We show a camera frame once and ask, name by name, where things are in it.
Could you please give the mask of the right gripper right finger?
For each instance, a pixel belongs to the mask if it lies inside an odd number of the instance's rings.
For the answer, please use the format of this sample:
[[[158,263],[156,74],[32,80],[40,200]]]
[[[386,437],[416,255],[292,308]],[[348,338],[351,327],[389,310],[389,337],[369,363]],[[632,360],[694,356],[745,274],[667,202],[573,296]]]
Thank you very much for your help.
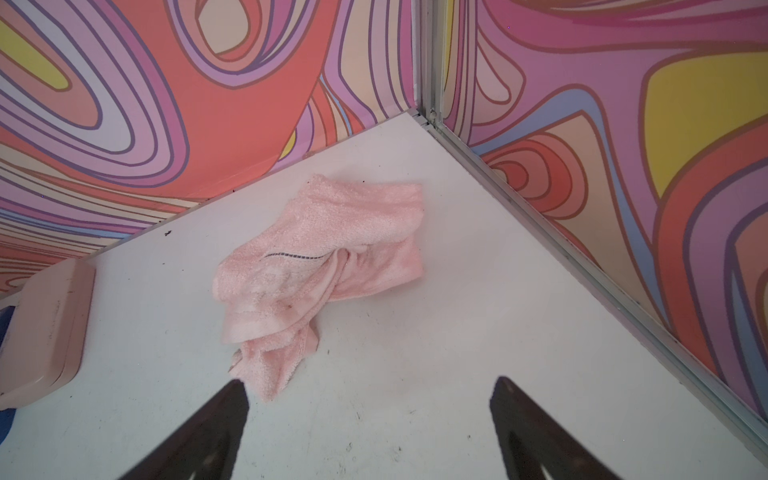
[[[511,379],[497,379],[489,407],[509,479],[619,479]]]

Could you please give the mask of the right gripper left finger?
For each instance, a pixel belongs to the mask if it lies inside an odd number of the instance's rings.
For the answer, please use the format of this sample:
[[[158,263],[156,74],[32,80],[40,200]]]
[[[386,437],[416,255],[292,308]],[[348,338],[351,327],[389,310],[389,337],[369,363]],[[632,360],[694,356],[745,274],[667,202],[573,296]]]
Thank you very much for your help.
[[[249,401],[232,380],[122,477],[124,479],[230,479]]]

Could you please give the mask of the pink terry rag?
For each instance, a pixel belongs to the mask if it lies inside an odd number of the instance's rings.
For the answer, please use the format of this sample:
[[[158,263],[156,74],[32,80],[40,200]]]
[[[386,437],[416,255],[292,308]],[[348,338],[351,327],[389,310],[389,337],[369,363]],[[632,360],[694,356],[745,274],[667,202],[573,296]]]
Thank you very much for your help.
[[[424,273],[416,234],[424,218],[417,183],[368,184],[316,174],[276,222],[218,266],[229,372],[262,401],[281,393],[317,350],[311,322],[329,302],[375,295]]]

